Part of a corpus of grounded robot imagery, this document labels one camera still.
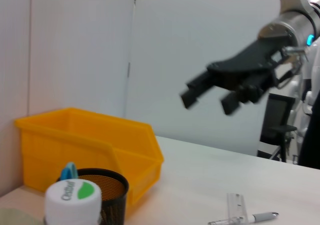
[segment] silver pen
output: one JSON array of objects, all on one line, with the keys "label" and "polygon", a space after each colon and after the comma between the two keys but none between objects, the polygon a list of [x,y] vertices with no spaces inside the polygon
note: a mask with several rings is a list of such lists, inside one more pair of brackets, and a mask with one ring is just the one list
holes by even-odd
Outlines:
[{"label": "silver pen", "polygon": [[[254,214],[254,215],[248,216],[248,222],[249,224],[255,224],[255,223],[260,223],[264,221],[269,221],[269,220],[276,219],[278,215],[279,213],[277,212],[266,212],[266,213]],[[242,219],[243,219],[242,217],[235,217],[232,219],[212,221],[212,222],[209,222],[208,225],[237,225],[242,223]]]}]

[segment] black chair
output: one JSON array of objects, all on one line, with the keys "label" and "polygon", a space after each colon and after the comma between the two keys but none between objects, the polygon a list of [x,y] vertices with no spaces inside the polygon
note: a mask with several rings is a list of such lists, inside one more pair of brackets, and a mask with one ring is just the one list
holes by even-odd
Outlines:
[{"label": "black chair", "polygon": [[297,130],[295,126],[287,124],[294,103],[295,98],[293,97],[269,94],[260,141],[278,146],[278,148],[267,157],[265,152],[258,151],[258,157],[277,160],[280,154],[281,161],[284,163],[287,161],[286,151],[292,139],[290,132]]}]

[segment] white lid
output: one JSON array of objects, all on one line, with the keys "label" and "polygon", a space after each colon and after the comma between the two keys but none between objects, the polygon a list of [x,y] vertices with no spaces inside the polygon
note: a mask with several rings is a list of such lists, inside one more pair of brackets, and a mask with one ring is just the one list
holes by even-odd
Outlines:
[{"label": "white lid", "polygon": [[101,203],[101,190],[95,183],[83,179],[59,181],[45,193],[45,221],[48,225],[96,225]]}]

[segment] pen holder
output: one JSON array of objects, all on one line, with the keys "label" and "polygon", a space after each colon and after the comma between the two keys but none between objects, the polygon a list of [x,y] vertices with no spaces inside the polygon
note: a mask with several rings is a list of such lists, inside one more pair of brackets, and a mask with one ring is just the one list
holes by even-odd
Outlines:
[{"label": "pen holder", "polygon": [[101,189],[100,225],[124,225],[129,190],[127,179],[117,172],[100,168],[78,169],[78,175],[79,179],[91,181]]}]

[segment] yellow storage box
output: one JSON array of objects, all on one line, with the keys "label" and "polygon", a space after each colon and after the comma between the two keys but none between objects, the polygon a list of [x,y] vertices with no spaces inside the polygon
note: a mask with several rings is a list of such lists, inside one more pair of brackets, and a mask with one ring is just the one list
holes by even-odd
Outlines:
[{"label": "yellow storage box", "polygon": [[164,158],[148,124],[76,108],[15,124],[21,129],[24,184],[38,191],[45,192],[68,162],[125,176],[129,207],[159,180]]}]

